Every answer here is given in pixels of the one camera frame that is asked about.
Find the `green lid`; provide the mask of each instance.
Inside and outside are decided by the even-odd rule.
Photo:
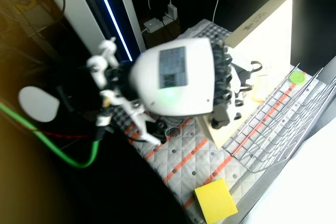
[[[306,82],[306,75],[300,71],[294,71],[289,76],[289,81],[296,85],[302,85]]]

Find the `blue light strip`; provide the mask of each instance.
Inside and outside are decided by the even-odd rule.
[[[128,51],[128,48],[127,48],[126,42],[125,42],[125,40],[124,40],[124,37],[122,36],[121,31],[120,31],[120,29],[119,29],[118,23],[117,23],[117,21],[116,21],[116,19],[115,19],[115,17],[114,17],[114,14],[113,14],[113,12],[112,12],[112,9],[111,9],[111,6],[110,6],[108,0],[104,0],[104,3],[105,3],[105,5],[106,5],[106,7],[107,7],[107,10],[109,11],[109,14],[110,14],[111,19],[112,19],[112,21],[113,21],[113,23],[114,23],[114,26],[115,26],[115,28],[116,28],[118,34],[119,34],[119,37],[120,37],[120,39],[121,39],[121,42],[122,42],[122,44],[124,45],[125,51],[126,51],[126,53],[127,53],[127,55],[128,55],[128,58],[130,59],[130,61],[133,61],[133,59],[132,59],[132,57],[131,57],[131,54],[130,54],[130,52]]]

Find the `power strip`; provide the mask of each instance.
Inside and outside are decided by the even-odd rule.
[[[165,25],[168,25],[173,21],[174,20],[172,18],[168,18],[167,16],[163,17],[163,23]],[[159,21],[157,18],[152,18],[148,20],[147,22],[143,23],[143,25],[145,26],[145,28],[147,29],[149,33],[153,33],[163,27],[162,22]]]

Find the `yellow sponge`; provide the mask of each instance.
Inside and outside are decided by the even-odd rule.
[[[215,223],[238,212],[223,179],[195,189],[207,224]]]

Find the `wire basket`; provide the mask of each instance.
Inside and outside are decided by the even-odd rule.
[[[321,69],[290,96],[286,86],[293,71],[223,147],[253,173],[290,158],[335,95],[336,78],[324,88],[316,79]]]

